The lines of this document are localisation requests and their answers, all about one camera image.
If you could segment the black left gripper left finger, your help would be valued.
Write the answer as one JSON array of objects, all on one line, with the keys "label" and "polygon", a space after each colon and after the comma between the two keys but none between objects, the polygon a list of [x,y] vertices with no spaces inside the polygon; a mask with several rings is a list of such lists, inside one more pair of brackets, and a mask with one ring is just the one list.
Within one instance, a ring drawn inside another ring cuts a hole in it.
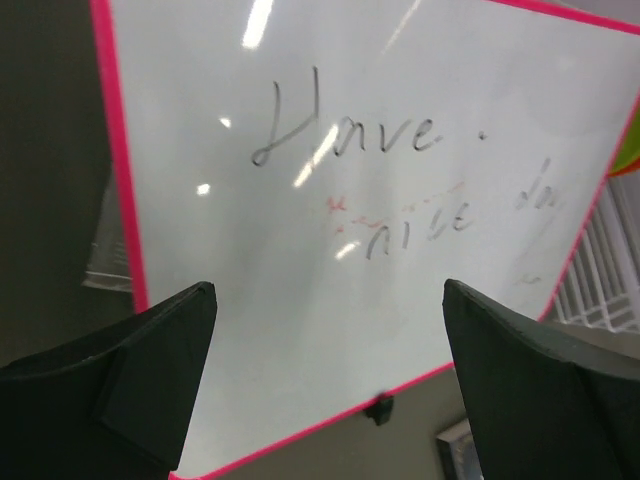
[{"label": "black left gripper left finger", "polygon": [[215,287],[1,369],[4,479],[166,479],[179,465],[213,337]]}]

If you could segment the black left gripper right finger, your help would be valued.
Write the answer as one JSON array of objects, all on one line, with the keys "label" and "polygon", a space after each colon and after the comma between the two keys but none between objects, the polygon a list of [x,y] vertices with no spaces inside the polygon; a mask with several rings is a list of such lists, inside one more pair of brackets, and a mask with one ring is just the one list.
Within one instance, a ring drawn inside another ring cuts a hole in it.
[{"label": "black left gripper right finger", "polygon": [[636,479],[639,362],[454,279],[443,316],[487,479]]}]

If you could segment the lime green plate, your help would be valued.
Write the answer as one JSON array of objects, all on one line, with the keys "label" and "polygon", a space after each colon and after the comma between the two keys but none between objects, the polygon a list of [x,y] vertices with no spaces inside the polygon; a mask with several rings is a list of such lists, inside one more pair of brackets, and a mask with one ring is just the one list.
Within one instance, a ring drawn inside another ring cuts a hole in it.
[{"label": "lime green plate", "polygon": [[639,169],[639,99],[636,99],[612,160],[608,177],[625,175]]}]

